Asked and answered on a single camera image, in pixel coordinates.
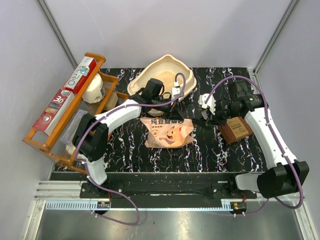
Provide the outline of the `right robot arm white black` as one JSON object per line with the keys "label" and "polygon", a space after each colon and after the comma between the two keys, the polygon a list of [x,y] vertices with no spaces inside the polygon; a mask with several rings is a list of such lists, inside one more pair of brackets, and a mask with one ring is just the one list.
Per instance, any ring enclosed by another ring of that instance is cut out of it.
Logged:
{"label": "right robot arm white black", "polygon": [[222,125],[228,119],[242,117],[251,128],[263,152],[267,170],[241,173],[227,186],[228,194],[239,198],[245,191],[259,192],[266,199],[287,194],[303,195],[302,185],[310,171],[306,161],[298,161],[275,126],[263,92],[254,94],[247,77],[229,76],[215,85],[210,93],[199,96],[202,118],[194,120],[202,127]]}

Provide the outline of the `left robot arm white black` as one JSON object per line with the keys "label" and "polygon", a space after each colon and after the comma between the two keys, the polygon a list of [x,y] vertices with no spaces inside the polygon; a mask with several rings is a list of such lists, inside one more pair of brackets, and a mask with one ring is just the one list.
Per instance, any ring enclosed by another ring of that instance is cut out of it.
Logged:
{"label": "left robot arm white black", "polygon": [[107,174],[104,170],[103,156],[107,150],[110,133],[151,109],[163,112],[166,118],[173,115],[173,119],[183,119],[175,106],[184,95],[186,78],[182,73],[177,75],[182,77],[183,84],[176,86],[178,94],[173,99],[163,98],[163,82],[151,78],[145,87],[140,88],[121,105],[98,115],[87,113],[81,118],[72,140],[76,147],[74,159],[85,166],[87,178],[92,183],[90,190],[96,197],[106,196],[109,190],[105,183]]}

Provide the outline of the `pink cat litter bag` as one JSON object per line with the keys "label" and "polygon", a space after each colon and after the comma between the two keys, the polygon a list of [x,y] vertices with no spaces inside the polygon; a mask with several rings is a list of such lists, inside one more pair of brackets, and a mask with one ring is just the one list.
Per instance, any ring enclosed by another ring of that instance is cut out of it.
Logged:
{"label": "pink cat litter bag", "polygon": [[182,148],[195,141],[191,136],[194,125],[191,119],[172,120],[141,117],[140,121],[148,130],[145,146],[147,148]]}

